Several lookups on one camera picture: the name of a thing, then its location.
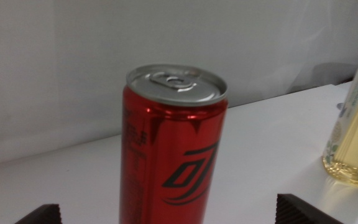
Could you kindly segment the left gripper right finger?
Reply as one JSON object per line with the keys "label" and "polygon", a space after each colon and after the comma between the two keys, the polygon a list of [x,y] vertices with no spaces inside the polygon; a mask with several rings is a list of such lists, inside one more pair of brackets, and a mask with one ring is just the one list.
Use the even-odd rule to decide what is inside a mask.
{"label": "left gripper right finger", "polygon": [[275,224],[343,224],[293,194],[278,194]]}

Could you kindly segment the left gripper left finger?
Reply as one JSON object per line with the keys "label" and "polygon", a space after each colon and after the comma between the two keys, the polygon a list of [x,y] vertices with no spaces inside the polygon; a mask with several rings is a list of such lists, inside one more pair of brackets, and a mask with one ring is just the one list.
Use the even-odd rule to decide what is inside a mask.
{"label": "left gripper left finger", "polygon": [[44,204],[36,208],[15,224],[62,224],[59,204]]}

